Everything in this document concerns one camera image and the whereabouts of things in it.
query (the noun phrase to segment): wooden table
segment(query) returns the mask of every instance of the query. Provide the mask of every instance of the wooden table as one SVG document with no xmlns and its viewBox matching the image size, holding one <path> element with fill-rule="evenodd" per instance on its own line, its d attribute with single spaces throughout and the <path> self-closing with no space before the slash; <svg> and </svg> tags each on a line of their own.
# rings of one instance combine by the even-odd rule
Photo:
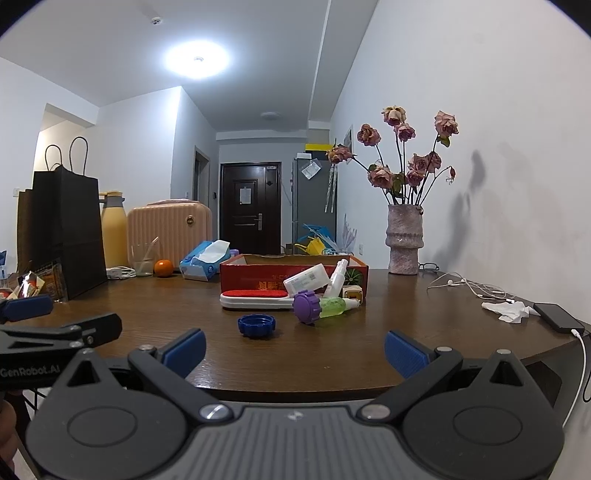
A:
<svg viewBox="0 0 591 480">
<path fill-rule="evenodd" d="M 223 310 L 219 283 L 173 278 L 111 281 L 64 304 L 51 315 L 23 323 L 57 326 L 106 312 L 123 320 L 121 337 L 98 348 L 103 356 L 125 356 L 143 343 L 162 346 L 191 327 L 207 336 L 205 360 L 189 375 L 220 400 L 338 401 L 372 398 L 401 382 L 384 357 L 384 336 L 399 329 L 430 348 L 448 345 L 465 358 L 487 358 L 508 348 L 529 364 L 571 342 L 538 317 L 513 325 L 481 308 L 467 288 L 427 292 L 434 274 L 416 277 L 369 273 L 366 303 L 316 326 L 292 312 L 272 313 L 275 337 L 251 340 L 236 320 L 244 312 Z"/>
</svg>

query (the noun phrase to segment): orange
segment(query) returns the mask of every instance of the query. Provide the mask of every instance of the orange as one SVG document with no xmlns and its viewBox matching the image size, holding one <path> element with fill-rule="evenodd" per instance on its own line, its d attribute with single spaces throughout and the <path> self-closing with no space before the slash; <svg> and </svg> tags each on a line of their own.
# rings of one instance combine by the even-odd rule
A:
<svg viewBox="0 0 591 480">
<path fill-rule="evenodd" d="M 173 263 L 170 260 L 158 260 L 154 264 L 154 273 L 157 277 L 169 277 L 174 272 Z"/>
</svg>

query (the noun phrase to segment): ceiling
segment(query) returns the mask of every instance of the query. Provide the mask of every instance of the ceiling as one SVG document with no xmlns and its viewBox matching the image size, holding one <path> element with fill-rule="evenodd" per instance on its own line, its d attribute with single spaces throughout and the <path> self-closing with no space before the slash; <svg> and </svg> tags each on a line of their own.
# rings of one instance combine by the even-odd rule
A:
<svg viewBox="0 0 591 480">
<path fill-rule="evenodd" d="M 45 0 L 0 39 L 0 56 L 97 106 L 182 85 L 217 131 L 302 129 L 330 120 L 376 3 Z M 229 68 L 169 72 L 168 50 L 191 40 L 222 46 Z"/>
</svg>

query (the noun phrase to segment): white charging cable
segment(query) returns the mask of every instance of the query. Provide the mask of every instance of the white charging cable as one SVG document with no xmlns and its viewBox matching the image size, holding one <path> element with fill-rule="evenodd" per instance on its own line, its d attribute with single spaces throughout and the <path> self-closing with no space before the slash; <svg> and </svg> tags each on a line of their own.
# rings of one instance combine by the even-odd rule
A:
<svg viewBox="0 0 591 480">
<path fill-rule="evenodd" d="M 572 329 L 570 331 L 570 333 L 572 333 L 576 338 L 579 339 L 579 342 L 581 342 L 581 346 L 583 347 L 583 373 L 581 373 L 581 381 L 579 382 L 579 389 L 577 390 L 577 394 L 574 396 L 573 404 L 570 406 L 569 413 L 566 416 L 566 418 L 564 419 L 564 423 L 562 424 L 562 428 L 564 428 L 564 426 L 566 425 L 566 422 L 568 422 L 570 414 L 573 412 L 574 405 L 577 403 L 577 400 L 579 399 L 579 394 L 581 393 L 581 388 L 583 386 L 583 380 L 585 378 L 585 370 L 587 370 L 587 350 L 585 349 L 585 342 L 583 341 L 583 337 L 581 337 L 581 334 L 578 331 L 576 331 L 575 329 Z"/>
<path fill-rule="evenodd" d="M 435 282 L 440 281 L 443 277 L 447 277 L 448 275 L 455 275 L 456 277 L 459 277 L 460 280 L 458 280 L 458 281 L 448 280 L 447 283 L 445 283 L 443 285 L 433 285 Z M 472 280 L 467 280 L 462 275 L 460 275 L 458 272 L 448 272 L 448 273 L 443 274 L 441 277 L 436 278 L 435 280 L 433 280 L 429 284 L 429 286 L 427 287 L 427 290 L 429 290 L 430 288 L 460 287 L 460 286 L 467 286 L 474 295 L 476 295 L 478 298 L 480 298 L 482 300 L 503 300 L 508 303 L 514 302 L 513 299 L 515 298 L 515 295 L 507 293 L 502 288 L 496 287 L 495 285 L 489 285 L 486 283 L 478 283 L 478 282 L 475 282 Z"/>
<path fill-rule="evenodd" d="M 135 270 L 129 267 L 107 268 L 107 278 L 110 280 L 124 280 L 125 278 L 134 278 Z"/>
</svg>

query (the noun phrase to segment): pink ceramic vase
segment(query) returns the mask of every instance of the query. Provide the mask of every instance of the pink ceramic vase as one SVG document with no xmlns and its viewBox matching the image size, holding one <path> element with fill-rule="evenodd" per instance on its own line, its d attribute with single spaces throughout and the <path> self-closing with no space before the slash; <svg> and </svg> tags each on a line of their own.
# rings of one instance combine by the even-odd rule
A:
<svg viewBox="0 0 591 480">
<path fill-rule="evenodd" d="M 423 208 L 416 205 L 388 205 L 386 245 L 390 247 L 388 272 L 418 273 L 418 249 L 423 243 Z"/>
</svg>

